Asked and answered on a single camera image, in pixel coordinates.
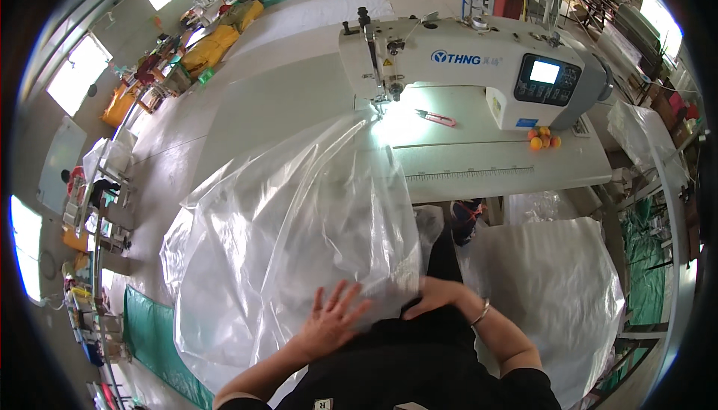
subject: left hand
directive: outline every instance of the left hand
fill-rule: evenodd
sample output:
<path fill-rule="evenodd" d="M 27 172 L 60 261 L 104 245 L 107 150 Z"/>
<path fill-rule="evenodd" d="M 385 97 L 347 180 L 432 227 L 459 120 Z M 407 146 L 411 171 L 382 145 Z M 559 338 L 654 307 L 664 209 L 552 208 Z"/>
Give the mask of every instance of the left hand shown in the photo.
<path fill-rule="evenodd" d="M 324 305 L 324 289 L 317 289 L 310 317 L 300 333 L 286 344 L 287 350 L 293 351 L 307 364 L 336 351 L 351 340 L 356 335 L 351 327 L 371 306 L 371 300 L 365 299 L 352 312 L 347 313 L 352 300 L 361 291 L 361 284 L 354 284 L 342 297 L 346 286 L 346 281 L 340 281 Z"/>

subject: scissors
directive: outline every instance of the scissors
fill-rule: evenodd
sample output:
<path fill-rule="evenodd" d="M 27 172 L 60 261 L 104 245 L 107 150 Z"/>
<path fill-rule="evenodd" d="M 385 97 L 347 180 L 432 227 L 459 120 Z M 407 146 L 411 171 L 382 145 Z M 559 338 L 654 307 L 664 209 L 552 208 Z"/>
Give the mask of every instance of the scissors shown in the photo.
<path fill-rule="evenodd" d="M 415 109 L 417 111 L 417 115 L 421 118 L 425 118 L 426 120 L 434 123 L 438 123 L 439 125 L 449 126 L 451 128 L 456 126 L 456 120 L 454 120 L 451 117 L 442 116 L 439 114 L 430 113 L 428 110 L 421 110 L 421 109 Z"/>

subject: blue sticker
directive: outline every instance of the blue sticker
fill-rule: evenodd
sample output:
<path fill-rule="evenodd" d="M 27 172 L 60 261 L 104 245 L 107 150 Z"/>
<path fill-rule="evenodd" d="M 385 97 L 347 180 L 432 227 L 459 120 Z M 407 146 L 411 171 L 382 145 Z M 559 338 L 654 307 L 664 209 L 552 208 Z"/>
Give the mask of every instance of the blue sticker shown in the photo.
<path fill-rule="evenodd" d="M 516 122 L 516 126 L 525 126 L 526 128 L 533 128 L 538 123 L 538 118 L 519 118 Z"/>

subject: silver bracelet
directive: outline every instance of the silver bracelet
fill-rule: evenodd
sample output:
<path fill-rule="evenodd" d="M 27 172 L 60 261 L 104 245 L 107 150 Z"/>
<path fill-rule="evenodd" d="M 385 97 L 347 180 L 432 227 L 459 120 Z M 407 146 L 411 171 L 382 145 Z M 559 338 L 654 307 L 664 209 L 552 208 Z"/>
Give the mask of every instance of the silver bracelet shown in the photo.
<path fill-rule="evenodd" d="M 473 323 L 471 323 L 471 325 L 472 325 L 472 326 L 473 326 L 473 325 L 477 325 L 482 319 L 484 319 L 484 316 L 486 316 L 486 314 L 488 313 L 488 311 L 489 311 L 489 298 L 484 298 L 484 309 L 483 309 L 483 311 L 481 312 L 481 315 L 476 319 L 476 321 L 474 321 Z"/>

